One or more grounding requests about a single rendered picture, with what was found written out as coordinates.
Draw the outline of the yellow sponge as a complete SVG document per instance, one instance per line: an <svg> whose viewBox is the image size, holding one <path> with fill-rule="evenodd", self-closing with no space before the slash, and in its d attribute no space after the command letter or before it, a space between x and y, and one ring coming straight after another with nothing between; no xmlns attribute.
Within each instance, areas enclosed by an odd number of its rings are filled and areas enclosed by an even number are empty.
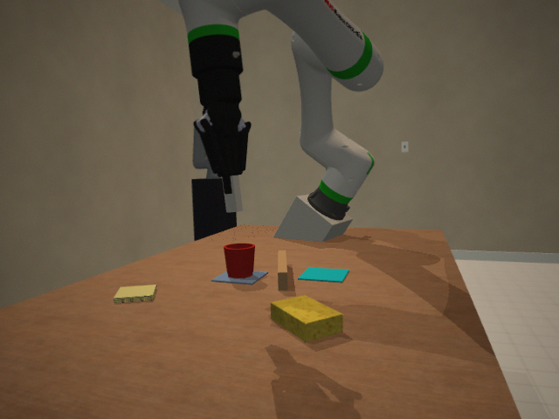
<svg viewBox="0 0 559 419"><path fill-rule="evenodd" d="M306 295L271 302L271 319L305 342L343 332L343 314Z"/></svg>

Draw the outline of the yellow flat pad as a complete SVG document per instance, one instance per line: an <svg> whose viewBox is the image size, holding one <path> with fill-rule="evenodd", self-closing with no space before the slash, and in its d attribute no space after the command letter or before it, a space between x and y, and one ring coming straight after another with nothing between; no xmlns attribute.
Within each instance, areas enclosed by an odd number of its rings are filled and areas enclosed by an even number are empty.
<svg viewBox="0 0 559 419"><path fill-rule="evenodd" d="M153 300L156 285L138 285L120 287L114 296L114 303Z"/></svg>

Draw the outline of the red cup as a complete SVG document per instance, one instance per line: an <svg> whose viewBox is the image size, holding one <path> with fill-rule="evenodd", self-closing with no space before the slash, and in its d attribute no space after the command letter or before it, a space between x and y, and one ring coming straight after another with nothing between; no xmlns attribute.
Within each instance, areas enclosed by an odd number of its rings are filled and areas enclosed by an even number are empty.
<svg viewBox="0 0 559 419"><path fill-rule="evenodd" d="M226 269L229 278L248 278L254 266L254 244L227 244L224 246Z"/></svg>

